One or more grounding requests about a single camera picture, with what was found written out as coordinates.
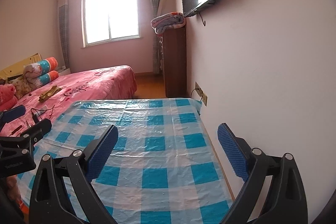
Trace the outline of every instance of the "electrical outlet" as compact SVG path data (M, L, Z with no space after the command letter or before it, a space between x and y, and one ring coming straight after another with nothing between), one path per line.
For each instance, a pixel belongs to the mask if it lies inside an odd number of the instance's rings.
M207 106L208 96L204 92L202 92L202 93L203 93L202 94L202 101L203 101L204 105Z
M202 91L201 87L199 86L199 84L197 84L197 82L195 82L195 89L196 89L196 92L197 92L198 96L201 97L203 91Z

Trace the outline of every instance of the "window sill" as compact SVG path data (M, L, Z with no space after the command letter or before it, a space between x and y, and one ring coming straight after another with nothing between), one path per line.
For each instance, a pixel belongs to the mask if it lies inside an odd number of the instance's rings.
M100 45L100 44L105 44L105 43L110 43L110 42L131 40L131 39L142 39L142 37L139 36L139 35L133 35L131 37L119 37L119 38L115 38L115 39L109 39L109 40L104 40L104 41L93 42L93 43L90 43L90 44L85 44L84 47L82 47L82 48L87 48L87 47Z

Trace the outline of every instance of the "screw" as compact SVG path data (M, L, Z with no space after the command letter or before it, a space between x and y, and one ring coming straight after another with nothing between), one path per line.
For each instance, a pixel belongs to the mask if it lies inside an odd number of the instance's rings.
M82 154L82 150L76 150L72 153L75 157L79 157Z
M42 157L42 160L44 161L47 161L50 159L50 155L49 154L45 154L43 157Z
M254 148L252 150L252 153L255 154L255 155L257 155L257 156L259 156L259 155L261 155L261 150L259 148Z
M290 153L286 153L285 157L286 157L286 159L288 159L288 160L292 160L292 159L293 159L293 155L290 154Z

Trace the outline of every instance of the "blue checkered tablecloth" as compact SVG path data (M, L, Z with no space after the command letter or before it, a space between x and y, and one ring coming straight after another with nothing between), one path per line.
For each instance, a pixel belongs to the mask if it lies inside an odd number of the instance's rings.
M38 165L46 153L69 156L118 127L118 142L100 176L92 181L119 224L218 224L232 200L193 99L75 102L37 143ZM36 170L18 175L29 205ZM86 220L65 178L78 217Z

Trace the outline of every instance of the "yellow cushion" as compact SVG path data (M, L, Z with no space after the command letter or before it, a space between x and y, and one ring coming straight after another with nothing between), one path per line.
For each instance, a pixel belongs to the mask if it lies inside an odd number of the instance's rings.
M8 78L16 75L21 75L26 65L36 63L41 60L42 60L41 55L35 54L20 62L17 62L3 70L0 70L0 79L5 79L6 83L8 83Z

